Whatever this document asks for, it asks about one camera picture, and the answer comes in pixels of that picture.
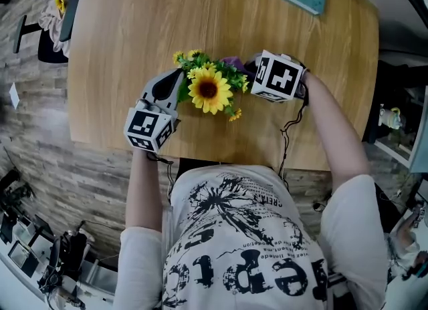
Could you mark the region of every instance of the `person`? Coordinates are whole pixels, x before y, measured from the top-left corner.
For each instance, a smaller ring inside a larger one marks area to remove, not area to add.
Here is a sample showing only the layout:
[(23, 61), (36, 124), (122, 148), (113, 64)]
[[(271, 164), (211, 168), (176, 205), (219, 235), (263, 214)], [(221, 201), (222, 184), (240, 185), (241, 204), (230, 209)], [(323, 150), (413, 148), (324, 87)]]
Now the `person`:
[(222, 164), (178, 178), (163, 261), (157, 165), (135, 150), (115, 309), (325, 309), (329, 270), (358, 309), (381, 308), (387, 249), (364, 148), (324, 83), (310, 72), (302, 83), (332, 173), (318, 242), (272, 169)]
[(398, 270), (401, 270), (404, 281), (411, 275), (422, 278), (428, 273), (428, 252), (421, 251), (416, 236), (411, 231), (413, 224), (419, 218), (421, 207), (418, 204), (413, 209), (413, 213), (399, 225), (397, 231), (388, 237), (392, 268), (398, 267)]

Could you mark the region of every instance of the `white t-shirt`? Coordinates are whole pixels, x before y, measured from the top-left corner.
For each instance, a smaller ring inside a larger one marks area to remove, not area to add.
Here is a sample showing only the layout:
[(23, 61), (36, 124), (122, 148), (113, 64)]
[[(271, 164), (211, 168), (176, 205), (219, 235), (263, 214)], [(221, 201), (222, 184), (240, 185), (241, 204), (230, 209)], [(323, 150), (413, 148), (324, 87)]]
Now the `white t-shirt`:
[(343, 184), (324, 210), (320, 246), (303, 230), (274, 171), (221, 165), (183, 174), (171, 203), (175, 244), (162, 234), (121, 236), (114, 308), (325, 309), (327, 268), (342, 273), (359, 309), (380, 309), (387, 250), (370, 176)]

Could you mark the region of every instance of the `sleeve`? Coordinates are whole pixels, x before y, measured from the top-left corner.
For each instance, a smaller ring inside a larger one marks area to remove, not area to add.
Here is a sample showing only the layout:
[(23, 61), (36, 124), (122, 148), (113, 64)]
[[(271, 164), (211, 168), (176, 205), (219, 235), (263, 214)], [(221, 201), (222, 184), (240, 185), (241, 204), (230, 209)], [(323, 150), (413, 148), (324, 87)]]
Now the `sleeve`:
[(370, 176), (354, 177), (336, 190), (322, 214), (319, 239), (329, 269), (348, 280), (357, 309), (380, 309), (388, 256)]
[(127, 228), (120, 235), (118, 283), (114, 310), (153, 309), (162, 292), (162, 234), (147, 228)]

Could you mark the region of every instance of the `flower bouquet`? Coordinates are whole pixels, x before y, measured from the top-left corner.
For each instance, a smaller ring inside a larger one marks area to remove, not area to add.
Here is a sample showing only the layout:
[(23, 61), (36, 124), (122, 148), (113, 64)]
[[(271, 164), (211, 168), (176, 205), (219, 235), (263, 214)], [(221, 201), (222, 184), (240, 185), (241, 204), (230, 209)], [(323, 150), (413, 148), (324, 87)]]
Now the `flower bouquet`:
[(174, 54), (174, 63), (185, 72), (178, 102), (192, 99), (195, 107), (204, 113), (223, 111), (230, 117), (229, 121), (241, 117), (241, 108), (233, 109), (233, 94), (248, 90), (247, 75), (224, 61), (211, 61), (201, 50), (191, 50), (187, 56), (178, 51)]

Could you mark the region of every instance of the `wood floor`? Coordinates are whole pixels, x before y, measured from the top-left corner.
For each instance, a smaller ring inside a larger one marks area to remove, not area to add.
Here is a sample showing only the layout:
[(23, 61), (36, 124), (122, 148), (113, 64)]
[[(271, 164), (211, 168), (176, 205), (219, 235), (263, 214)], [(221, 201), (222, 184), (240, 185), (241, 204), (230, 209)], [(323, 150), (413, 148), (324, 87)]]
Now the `wood floor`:
[[(35, 192), (33, 202), (24, 202), (25, 210), (46, 220), (56, 234), (73, 228), (81, 220), (111, 227), (86, 225), (96, 239), (96, 252), (101, 257), (109, 257), (116, 255), (120, 248), (131, 154), (97, 150), (70, 140), (67, 64), (37, 60), (39, 33), (24, 36), (19, 53), (12, 53), (19, 18), (26, 14), (28, 23), (36, 22), (45, 3), (44, 0), (12, 0), (6, 6), (0, 5), (1, 145)], [(16, 110), (9, 97), (14, 82), (21, 99)], [(394, 195), (399, 188), (404, 194), (410, 189), (417, 176), (408, 178), (406, 168), (375, 146), (366, 146), (366, 151), (374, 179), (387, 195)], [(0, 176), (11, 167), (1, 149)], [(163, 165), (159, 168), (161, 190), (165, 195), (166, 170)], [(173, 174), (177, 168), (175, 160)], [(303, 221), (316, 233), (320, 213), (312, 210), (312, 202), (323, 198), (330, 189), (330, 174), (288, 170), (286, 178)], [(115, 265), (116, 259), (104, 262)]]

